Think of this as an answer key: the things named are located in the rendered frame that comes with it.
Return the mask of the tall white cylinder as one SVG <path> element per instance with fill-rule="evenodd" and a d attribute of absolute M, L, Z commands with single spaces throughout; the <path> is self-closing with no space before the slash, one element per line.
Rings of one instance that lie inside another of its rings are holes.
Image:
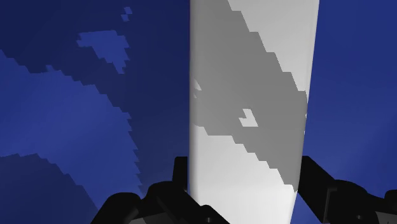
<path fill-rule="evenodd" d="M 319 0 L 190 0 L 190 193 L 229 224 L 290 224 Z"/>

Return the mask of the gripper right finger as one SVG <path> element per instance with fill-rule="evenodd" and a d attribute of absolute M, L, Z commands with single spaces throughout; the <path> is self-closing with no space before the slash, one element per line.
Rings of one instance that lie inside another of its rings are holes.
<path fill-rule="evenodd" d="M 302 157 L 298 193 L 322 224 L 397 224 L 397 189 L 374 196 L 333 178 L 309 156 Z"/>

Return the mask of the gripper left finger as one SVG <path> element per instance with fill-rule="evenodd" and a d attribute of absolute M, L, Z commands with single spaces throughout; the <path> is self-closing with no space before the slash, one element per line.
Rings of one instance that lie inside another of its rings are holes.
<path fill-rule="evenodd" d="M 120 192 L 107 198 L 90 224 L 230 224 L 188 193 L 188 158 L 176 157 L 172 179 L 155 183 L 144 198 Z"/>

